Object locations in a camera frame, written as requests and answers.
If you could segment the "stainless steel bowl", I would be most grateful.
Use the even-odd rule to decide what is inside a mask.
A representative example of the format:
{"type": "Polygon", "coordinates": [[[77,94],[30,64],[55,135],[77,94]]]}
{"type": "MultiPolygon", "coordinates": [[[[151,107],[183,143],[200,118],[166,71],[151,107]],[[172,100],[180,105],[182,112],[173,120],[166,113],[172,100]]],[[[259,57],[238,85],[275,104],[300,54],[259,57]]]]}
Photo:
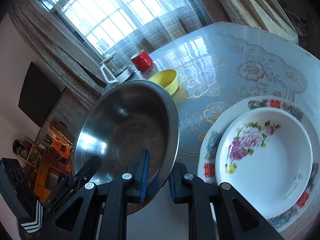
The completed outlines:
{"type": "Polygon", "coordinates": [[[76,174],[97,155],[102,165],[91,181],[108,183],[139,161],[142,150],[147,149],[145,201],[128,205],[130,215],[161,191],[176,161],[179,139],[178,111],[170,94],[152,81],[127,81],[105,93],[89,111],[75,142],[72,171],[76,174]]]}

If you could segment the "white floral plate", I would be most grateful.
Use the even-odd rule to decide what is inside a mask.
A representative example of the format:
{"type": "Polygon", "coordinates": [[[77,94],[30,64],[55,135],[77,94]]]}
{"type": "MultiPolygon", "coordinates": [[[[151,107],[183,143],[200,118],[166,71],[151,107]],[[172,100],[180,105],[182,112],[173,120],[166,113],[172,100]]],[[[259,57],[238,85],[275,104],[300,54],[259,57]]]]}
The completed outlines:
{"type": "Polygon", "coordinates": [[[312,161],[310,138],[294,116],[257,108],[237,117],[224,132],[215,157],[216,182],[231,184],[270,219],[302,195],[312,161]]]}

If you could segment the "large white dragon plate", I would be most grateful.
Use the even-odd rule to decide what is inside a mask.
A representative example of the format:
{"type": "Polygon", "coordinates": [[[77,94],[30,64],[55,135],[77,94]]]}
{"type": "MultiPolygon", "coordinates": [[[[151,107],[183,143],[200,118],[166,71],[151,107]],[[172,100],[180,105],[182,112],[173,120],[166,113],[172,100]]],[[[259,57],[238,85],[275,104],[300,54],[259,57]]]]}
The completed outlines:
{"type": "Polygon", "coordinates": [[[227,182],[277,230],[293,224],[315,198],[319,137],[294,103],[244,99],[222,113],[201,145],[197,175],[227,182]]]}

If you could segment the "yellow plastic bowl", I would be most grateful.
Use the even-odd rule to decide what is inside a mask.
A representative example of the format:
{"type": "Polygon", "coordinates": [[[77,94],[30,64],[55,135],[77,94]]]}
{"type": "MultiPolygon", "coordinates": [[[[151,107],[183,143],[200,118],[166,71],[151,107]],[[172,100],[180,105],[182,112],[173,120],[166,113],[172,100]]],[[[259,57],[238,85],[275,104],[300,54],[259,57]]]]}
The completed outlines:
{"type": "Polygon", "coordinates": [[[154,74],[149,81],[159,84],[172,96],[178,89],[178,72],[166,69],[154,74]]]}

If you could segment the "orange cabinet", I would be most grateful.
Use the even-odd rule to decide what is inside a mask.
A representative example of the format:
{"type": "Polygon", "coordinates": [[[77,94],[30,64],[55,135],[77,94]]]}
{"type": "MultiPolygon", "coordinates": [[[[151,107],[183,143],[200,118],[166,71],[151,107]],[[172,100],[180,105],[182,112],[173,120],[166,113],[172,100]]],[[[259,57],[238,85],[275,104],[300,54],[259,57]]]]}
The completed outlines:
{"type": "Polygon", "coordinates": [[[22,163],[27,182],[41,202],[71,174],[74,142],[66,125],[56,119],[45,122],[35,141],[25,136],[13,142],[13,153],[22,163]]]}

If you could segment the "beige left curtain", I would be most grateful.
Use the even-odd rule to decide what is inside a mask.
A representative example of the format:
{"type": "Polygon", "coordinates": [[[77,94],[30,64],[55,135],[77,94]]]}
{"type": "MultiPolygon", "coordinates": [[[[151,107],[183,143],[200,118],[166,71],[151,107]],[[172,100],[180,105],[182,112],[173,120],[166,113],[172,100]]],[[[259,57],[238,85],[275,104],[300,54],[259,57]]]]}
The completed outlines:
{"type": "Polygon", "coordinates": [[[94,55],[37,0],[16,0],[9,16],[47,69],[92,108],[106,86],[94,55]]]}

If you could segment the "beige curtain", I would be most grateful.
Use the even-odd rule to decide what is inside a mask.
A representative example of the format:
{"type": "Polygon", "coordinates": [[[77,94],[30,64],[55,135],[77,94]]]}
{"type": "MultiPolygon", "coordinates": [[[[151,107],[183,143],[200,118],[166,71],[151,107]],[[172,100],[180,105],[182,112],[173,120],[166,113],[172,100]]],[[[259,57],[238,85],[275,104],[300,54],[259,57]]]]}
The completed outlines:
{"type": "Polygon", "coordinates": [[[298,34],[277,0],[219,0],[233,23],[269,31],[294,44],[298,34]]]}
{"type": "Polygon", "coordinates": [[[9,16],[47,69],[92,108],[106,86],[94,55],[37,0],[16,0],[9,16]]]}

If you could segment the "white glass electric kettle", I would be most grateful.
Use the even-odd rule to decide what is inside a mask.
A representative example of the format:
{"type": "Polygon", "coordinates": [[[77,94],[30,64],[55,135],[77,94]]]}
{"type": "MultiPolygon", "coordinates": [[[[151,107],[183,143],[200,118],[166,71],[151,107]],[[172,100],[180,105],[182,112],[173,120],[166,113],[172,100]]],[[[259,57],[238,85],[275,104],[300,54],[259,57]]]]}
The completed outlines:
{"type": "Polygon", "coordinates": [[[107,54],[105,59],[99,63],[99,70],[107,85],[119,85],[128,80],[133,74],[133,68],[130,65],[122,67],[112,62],[116,51],[107,54]]]}

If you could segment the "red mug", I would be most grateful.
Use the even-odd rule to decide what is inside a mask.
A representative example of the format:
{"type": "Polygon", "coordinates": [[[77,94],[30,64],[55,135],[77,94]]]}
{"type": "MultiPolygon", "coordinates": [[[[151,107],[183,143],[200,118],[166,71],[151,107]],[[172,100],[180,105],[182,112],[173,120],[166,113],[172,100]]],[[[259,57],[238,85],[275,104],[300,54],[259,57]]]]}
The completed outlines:
{"type": "Polygon", "coordinates": [[[135,53],[131,57],[131,61],[140,72],[149,69],[153,65],[152,58],[144,50],[135,53]]]}

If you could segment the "sheer white curtain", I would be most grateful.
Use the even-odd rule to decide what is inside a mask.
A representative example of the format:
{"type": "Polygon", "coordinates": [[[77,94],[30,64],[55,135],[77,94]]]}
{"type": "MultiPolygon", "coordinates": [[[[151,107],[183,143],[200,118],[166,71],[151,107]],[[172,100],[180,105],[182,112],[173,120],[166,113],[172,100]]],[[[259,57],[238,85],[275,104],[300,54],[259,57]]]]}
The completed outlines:
{"type": "Polygon", "coordinates": [[[200,0],[40,0],[98,59],[127,62],[211,24],[200,0]]]}

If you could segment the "beige right curtain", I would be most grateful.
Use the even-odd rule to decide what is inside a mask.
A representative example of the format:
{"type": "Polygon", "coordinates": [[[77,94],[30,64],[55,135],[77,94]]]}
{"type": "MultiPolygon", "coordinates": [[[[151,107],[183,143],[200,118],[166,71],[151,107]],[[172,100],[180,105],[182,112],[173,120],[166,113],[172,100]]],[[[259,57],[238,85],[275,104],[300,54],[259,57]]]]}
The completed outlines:
{"type": "Polygon", "coordinates": [[[294,44],[298,34],[277,0],[219,0],[233,23],[269,31],[294,44]]]}

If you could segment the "black wall television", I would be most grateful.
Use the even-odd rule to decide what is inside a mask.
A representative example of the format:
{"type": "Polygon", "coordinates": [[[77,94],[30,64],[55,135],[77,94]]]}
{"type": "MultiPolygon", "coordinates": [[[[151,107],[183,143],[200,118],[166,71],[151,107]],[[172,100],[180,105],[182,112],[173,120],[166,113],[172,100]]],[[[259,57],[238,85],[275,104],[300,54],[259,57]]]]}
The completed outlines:
{"type": "Polygon", "coordinates": [[[31,62],[24,78],[18,107],[42,127],[61,96],[61,91],[31,62]]]}

